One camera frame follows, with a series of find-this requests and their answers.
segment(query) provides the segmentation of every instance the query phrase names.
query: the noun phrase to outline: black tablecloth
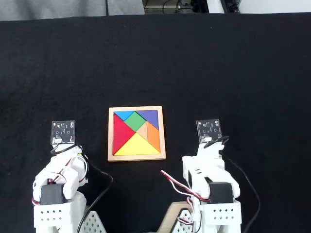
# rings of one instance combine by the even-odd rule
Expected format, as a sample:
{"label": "black tablecloth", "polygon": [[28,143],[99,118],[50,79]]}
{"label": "black tablecloth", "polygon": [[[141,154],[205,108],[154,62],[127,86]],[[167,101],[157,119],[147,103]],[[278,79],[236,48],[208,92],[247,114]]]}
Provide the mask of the black tablecloth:
{"label": "black tablecloth", "polygon": [[[52,120],[75,119],[77,142],[115,183],[95,210],[108,233],[155,231],[184,200],[195,121],[219,117],[225,155],[257,189],[250,232],[307,232],[310,220],[311,15],[172,15],[0,22],[2,232],[33,232],[35,175],[50,160]],[[162,105],[165,161],[107,162],[108,108]],[[243,226],[257,207],[243,175]],[[90,204],[106,185],[96,174]]]}

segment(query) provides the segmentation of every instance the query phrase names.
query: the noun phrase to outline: red and white wire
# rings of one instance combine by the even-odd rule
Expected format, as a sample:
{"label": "red and white wire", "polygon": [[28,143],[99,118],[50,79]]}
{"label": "red and white wire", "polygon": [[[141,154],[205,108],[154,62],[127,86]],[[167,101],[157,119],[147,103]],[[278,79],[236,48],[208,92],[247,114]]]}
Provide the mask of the red and white wire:
{"label": "red and white wire", "polygon": [[175,180],[172,176],[170,176],[168,173],[166,173],[165,171],[161,170],[160,171],[169,181],[174,182],[175,184],[177,184],[178,186],[184,188],[186,191],[188,191],[190,194],[186,194],[183,193],[185,195],[188,196],[195,196],[196,198],[198,198],[201,201],[209,201],[209,199],[204,199],[203,197],[201,197],[199,194],[195,193],[194,191],[192,191],[190,188],[188,188],[187,186],[185,186],[184,184],[178,182],[177,180]]}
{"label": "red and white wire", "polygon": [[76,155],[76,156],[73,156],[70,160],[70,163],[72,163],[72,161],[77,158],[79,160],[82,160],[82,162],[84,163],[84,166],[85,166],[85,170],[84,170],[84,174],[83,174],[83,177],[79,180],[79,182],[82,182],[84,180],[84,178],[86,177],[86,174],[87,174],[87,162],[86,160],[82,157],[82,156],[79,156],[79,155]]}
{"label": "red and white wire", "polygon": [[189,197],[187,197],[187,203],[191,206],[192,213],[194,213],[193,204],[192,204],[192,201],[190,200],[190,198],[189,198]]}
{"label": "red and white wire", "polygon": [[181,217],[177,217],[177,221],[185,225],[193,225],[193,222],[187,221]]}
{"label": "red and white wire", "polygon": [[34,200],[34,198],[31,199],[31,202],[33,205],[40,205],[40,202]]}
{"label": "red and white wire", "polygon": [[169,182],[171,182],[173,188],[175,189],[175,191],[176,191],[177,193],[180,193],[180,194],[183,194],[183,195],[187,195],[187,196],[193,196],[193,194],[190,194],[190,193],[183,193],[183,192],[179,191],[179,190],[175,187],[173,181],[169,180]]}

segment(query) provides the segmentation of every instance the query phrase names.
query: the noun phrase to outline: orange triangle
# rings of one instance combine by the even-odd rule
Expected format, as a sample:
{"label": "orange triangle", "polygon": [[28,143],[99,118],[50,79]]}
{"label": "orange triangle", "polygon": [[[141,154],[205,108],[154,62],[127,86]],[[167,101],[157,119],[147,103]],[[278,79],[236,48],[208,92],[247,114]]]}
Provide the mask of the orange triangle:
{"label": "orange triangle", "polygon": [[147,122],[147,134],[148,142],[156,148],[157,151],[161,152],[159,130],[149,122]]}

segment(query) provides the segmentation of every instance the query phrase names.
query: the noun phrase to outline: wooden base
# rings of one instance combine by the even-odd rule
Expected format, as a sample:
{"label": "wooden base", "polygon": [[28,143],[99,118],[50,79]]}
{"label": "wooden base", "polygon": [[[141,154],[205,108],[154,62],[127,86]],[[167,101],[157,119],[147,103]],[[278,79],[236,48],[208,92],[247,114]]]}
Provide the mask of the wooden base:
{"label": "wooden base", "polygon": [[174,226],[176,218],[178,217],[181,209],[189,209],[191,212],[191,207],[186,201],[172,202],[163,218],[159,229],[157,230],[157,233],[169,233]]}

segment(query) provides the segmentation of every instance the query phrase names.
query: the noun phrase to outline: wooden frame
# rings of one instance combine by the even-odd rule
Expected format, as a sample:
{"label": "wooden frame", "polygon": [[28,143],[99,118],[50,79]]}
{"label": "wooden frame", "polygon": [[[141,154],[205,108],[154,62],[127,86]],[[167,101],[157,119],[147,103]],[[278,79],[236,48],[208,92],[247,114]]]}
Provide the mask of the wooden frame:
{"label": "wooden frame", "polygon": [[[116,111],[140,111],[140,110],[157,110],[159,138],[160,138],[160,154],[141,154],[141,155],[122,155],[114,156],[112,153],[113,147],[113,114]],[[138,161],[138,160],[161,160],[166,158],[165,140],[164,140],[164,125],[162,106],[141,106],[141,107],[114,107],[109,108],[109,123],[108,123],[108,161]]]}

